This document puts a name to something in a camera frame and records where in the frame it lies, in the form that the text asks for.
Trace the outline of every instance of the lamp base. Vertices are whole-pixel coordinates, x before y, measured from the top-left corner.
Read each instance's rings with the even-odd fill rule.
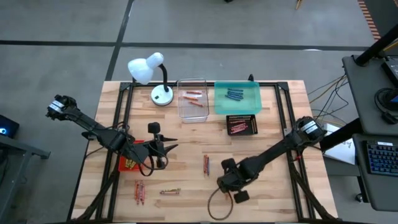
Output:
[[[152,101],[158,106],[166,106],[173,101],[173,90],[168,86],[168,92],[164,91],[163,85],[156,86],[152,93],[150,93],[150,97]]]

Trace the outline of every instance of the black desk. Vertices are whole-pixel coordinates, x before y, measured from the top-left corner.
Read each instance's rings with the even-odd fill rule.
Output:
[[[393,88],[393,84],[381,68],[383,59],[372,59],[365,67],[355,64],[352,57],[343,58],[343,66],[353,94],[359,118],[348,123],[321,142],[322,150],[348,140],[355,133],[398,136],[398,125],[387,124],[374,104],[374,94],[381,88]]]
[[[354,134],[356,160],[363,181],[359,186],[364,202],[370,202],[375,210],[398,212],[398,177],[370,174],[367,167],[365,141],[383,141],[398,144],[398,138]]]
[[[22,177],[25,175],[29,159],[32,155],[38,155],[42,159],[48,159],[50,153],[2,135],[0,135],[0,149],[8,150],[9,154],[8,169],[4,176],[3,183],[0,186],[0,223],[5,223],[7,212],[17,192],[17,187]]]

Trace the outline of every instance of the teal plastic tray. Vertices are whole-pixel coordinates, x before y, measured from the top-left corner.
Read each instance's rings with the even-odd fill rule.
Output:
[[[243,90],[243,99],[236,101],[225,97],[228,88]],[[215,82],[214,89],[217,114],[257,114],[262,108],[258,82]]]

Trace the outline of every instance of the lamp shade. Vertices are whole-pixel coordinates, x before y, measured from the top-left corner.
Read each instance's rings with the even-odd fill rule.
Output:
[[[163,63],[163,55],[154,53],[149,58],[137,58],[131,60],[127,67],[134,79],[141,84],[148,84],[152,80],[154,69]]]

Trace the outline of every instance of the red box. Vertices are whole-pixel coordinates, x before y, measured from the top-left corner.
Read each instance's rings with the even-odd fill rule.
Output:
[[[144,140],[136,140],[136,141],[134,141],[135,144],[143,143],[143,142],[144,142]],[[138,170],[139,170],[138,164],[136,164],[132,169],[127,168],[127,167],[126,167],[126,161],[127,161],[127,159],[126,159],[124,156],[121,156],[121,157],[120,157],[120,160],[119,160],[119,169],[118,169],[119,172],[125,172],[125,171],[138,171]]]

